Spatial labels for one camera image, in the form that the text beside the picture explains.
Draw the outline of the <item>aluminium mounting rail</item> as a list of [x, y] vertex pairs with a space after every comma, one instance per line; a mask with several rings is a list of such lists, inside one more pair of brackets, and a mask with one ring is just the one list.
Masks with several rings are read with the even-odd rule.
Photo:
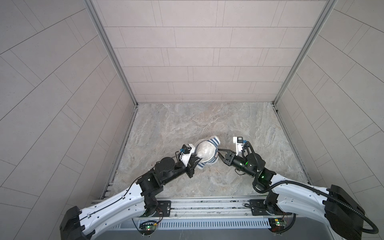
[[[258, 196], [257, 200], [260, 199], [277, 203], [283, 212], [307, 217], [326, 225], [329, 224], [325, 211], [326, 198], [323, 196], [314, 193], [300, 193], [297, 197], [292, 197], [270, 193], [268, 196]], [[188, 215], [193, 213], [198, 215], [202, 213], [207, 213], [208, 215], [214, 213], [233, 215], [235, 209], [239, 209], [243, 213], [245, 203], [245, 200], [231, 198], [177, 199], [175, 202], [172, 202], [171, 209], [175, 209], [178, 215], [182, 211], [187, 212]]]

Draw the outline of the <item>corner aluminium post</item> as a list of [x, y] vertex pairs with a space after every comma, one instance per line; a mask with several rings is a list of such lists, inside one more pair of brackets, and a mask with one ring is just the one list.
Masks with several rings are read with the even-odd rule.
[[128, 91], [128, 94], [131, 98], [131, 100], [133, 101], [134, 103], [134, 106], [135, 108], [138, 107], [138, 102], [134, 96], [134, 93], [131, 89], [131, 87], [129, 86], [129, 83], [128, 83], [128, 80], [126, 78], [126, 75], [119, 63], [119, 60], [118, 60], [118, 57], [116, 55], [116, 52], [114, 51], [114, 48], [108, 38], [108, 35], [107, 35], [107, 32], [101, 22], [101, 18], [99, 17], [97, 11], [96, 11], [96, 8], [95, 8], [95, 5], [93, 3], [93, 1], [91, 0], [84, 0], [84, 5], [85, 5], [85, 8], [91, 18], [91, 21], [93, 22], [95, 28], [96, 28], [96, 31], [98, 32], [99, 34], [99, 37], [101, 39], [101, 42], [102, 44], [104, 45], [110, 59], [111, 59], [111, 62], [115, 68], [115, 70], [117, 71], [117, 74], [119, 75], [120, 79], [122, 80], [125, 88], [127, 89]]
[[309, 36], [307, 37], [304, 46], [302, 47], [301, 51], [299, 52], [299, 55], [297, 56], [293, 66], [291, 67], [289, 73], [286, 76], [286, 79], [284, 80], [279, 92], [277, 93], [276, 98], [273, 101], [273, 105], [276, 108], [278, 102], [282, 98], [285, 90], [288, 88], [289, 83], [293, 79], [294, 75], [296, 74], [297, 70], [299, 69], [300, 65], [302, 64], [304, 58], [308, 54], [309, 50], [311, 49], [312, 45], [314, 44], [316, 37], [319, 35], [321, 29], [323, 28], [324, 24], [326, 23], [328, 17], [330, 16], [332, 10], [334, 9], [335, 4], [337, 3], [337, 0], [328, 0], [326, 1], [326, 4], [322, 11], [320, 12], [320, 15], [318, 19], [316, 20]]

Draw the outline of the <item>green circuit board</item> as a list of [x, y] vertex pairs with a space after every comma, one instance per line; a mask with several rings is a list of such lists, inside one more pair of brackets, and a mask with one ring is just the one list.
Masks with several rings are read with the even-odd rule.
[[140, 223], [139, 232], [144, 236], [149, 236], [156, 231], [158, 225], [159, 224], [157, 221], [145, 221], [143, 223]]
[[270, 231], [272, 233], [281, 232], [286, 227], [286, 222], [282, 218], [269, 218]]

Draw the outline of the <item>left corner aluminium post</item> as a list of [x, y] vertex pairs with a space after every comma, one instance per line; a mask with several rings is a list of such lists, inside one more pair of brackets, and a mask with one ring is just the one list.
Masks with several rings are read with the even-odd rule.
[[134, 96], [134, 93], [131, 89], [131, 87], [129, 86], [129, 83], [128, 83], [128, 80], [126, 78], [126, 75], [119, 63], [119, 60], [118, 60], [118, 57], [116, 55], [116, 52], [114, 51], [114, 48], [108, 38], [108, 35], [107, 35], [107, 32], [101, 22], [101, 18], [99, 17], [97, 11], [96, 11], [96, 8], [95, 8], [95, 5], [93, 3], [93, 1], [91, 0], [84, 0], [84, 5], [85, 5], [85, 8], [91, 18], [91, 21], [93, 22], [95, 28], [96, 28], [96, 31], [98, 32], [99, 34], [99, 37], [101, 39], [101, 42], [102, 44], [104, 45], [110, 59], [111, 59], [111, 62], [115, 68], [115, 70], [117, 71], [117, 74], [119, 75], [120, 79], [122, 80], [125, 88], [127, 89], [128, 91], [128, 94], [131, 98], [131, 100], [133, 101], [134, 103], [134, 106], [135, 108], [138, 107], [138, 102]]

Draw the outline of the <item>left green circuit board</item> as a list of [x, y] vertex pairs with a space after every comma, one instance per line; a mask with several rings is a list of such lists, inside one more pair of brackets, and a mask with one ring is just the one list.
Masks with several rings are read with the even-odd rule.
[[149, 236], [156, 231], [158, 225], [159, 224], [157, 221], [145, 221], [143, 223], [140, 223], [139, 232], [144, 236]]

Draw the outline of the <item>right green circuit board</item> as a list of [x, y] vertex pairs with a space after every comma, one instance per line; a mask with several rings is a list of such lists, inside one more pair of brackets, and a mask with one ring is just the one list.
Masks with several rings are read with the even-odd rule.
[[269, 218], [270, 231], [272, 233], [281, 232], [286, 227], [286, 222], [282, 218]]

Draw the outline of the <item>right corner aluminium post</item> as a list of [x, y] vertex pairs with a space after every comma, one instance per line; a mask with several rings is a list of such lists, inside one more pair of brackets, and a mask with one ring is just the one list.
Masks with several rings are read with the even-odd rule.
[[324, 24], [326, 23], [328, 17], [330, 16], [332, 10], [334, 9], [335, 4], [337, 3], [337, 0], [328, 0], [326, 1], [326, 4], [322, 11], [320, 12], [320, 15], [318, 19], [316, 20], [309, 36], [307, 37], [304, 46], [302, 47], [301, 51], [299, 52], [299, 55], [297, 56], [293, 66], [291, 67], [289, 73], [286, 76], [286, 79], [284, 80], [279, 92], [277, 93], [276, 98], [273, 101], [273, 105], [276, 108], [278, 102], [282, 98], [285, 90], [288, 88], [289, 83], [293, 79], [294, 75], [296, 74], [297, 70], [299, 69], [300, 65], [302, 64], [304, 58], [308, 54], [309, 50], [311, 49], [312, 45], [314, 44], [316, 37], [319, 35], [321, 29], [323, 28]]

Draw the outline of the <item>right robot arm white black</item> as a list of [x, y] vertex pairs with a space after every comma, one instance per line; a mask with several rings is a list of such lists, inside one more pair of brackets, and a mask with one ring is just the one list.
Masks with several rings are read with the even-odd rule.
[[267, 194], [266, 205], [271, 214], [292, 213], [316, 220], [332, 228], [346, 240], [360, 240], [365, 212], [341, 187], [316, 187], [285, 178], [268, 170], [260, 155], [246, 158], [226, 149], [219, 150], [224, 164], [253, 177], [253, 188]]

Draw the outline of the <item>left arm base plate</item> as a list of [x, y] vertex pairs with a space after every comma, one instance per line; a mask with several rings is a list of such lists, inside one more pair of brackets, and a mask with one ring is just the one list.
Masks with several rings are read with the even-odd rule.
[[169, 217], [171, 212], [171, 204], [172, 202], [169, 200], [158, 201], [158, 206], [153, 213], [144, 213], [143, 215], [139, 216], [139, 218]]

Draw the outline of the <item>white ventilation grille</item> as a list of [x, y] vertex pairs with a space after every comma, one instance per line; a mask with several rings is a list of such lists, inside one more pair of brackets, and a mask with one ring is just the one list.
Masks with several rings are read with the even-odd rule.
[[157, 230], [270, 229], [268, 219], [166, 219]]

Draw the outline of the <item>white teddy bear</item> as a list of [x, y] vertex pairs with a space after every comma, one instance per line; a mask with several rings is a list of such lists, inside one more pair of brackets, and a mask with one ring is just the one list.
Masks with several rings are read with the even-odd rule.
[[217, 161], [218, 143], [214, 139], [199, 143], [196, 155], [201, 158], [202, 164], [213, 164]]

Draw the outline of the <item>blue white striped sweater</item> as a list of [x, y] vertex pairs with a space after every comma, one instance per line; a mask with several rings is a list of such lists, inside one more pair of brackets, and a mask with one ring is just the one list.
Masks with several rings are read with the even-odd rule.
[[218, 150], [221, 144], [217, 136], [199, 140], [196, 144], [196, 155], [200, 158], [197, 168], [202, 170], [206, 165], [213, 165], [217, 162]]

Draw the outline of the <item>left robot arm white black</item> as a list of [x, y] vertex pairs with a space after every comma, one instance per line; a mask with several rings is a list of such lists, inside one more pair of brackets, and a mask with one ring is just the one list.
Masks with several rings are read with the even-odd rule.
[[94, 240], [116, 225], [136, 217], [149, 217], [158, 207], [156, 195], [164, 185], [183, 174], [192, 177], [201, 158], [191, 155], [188, 162], [166, 157], [126, 190], [94, 206], [67, 210], [59, 227], [62, 240]]

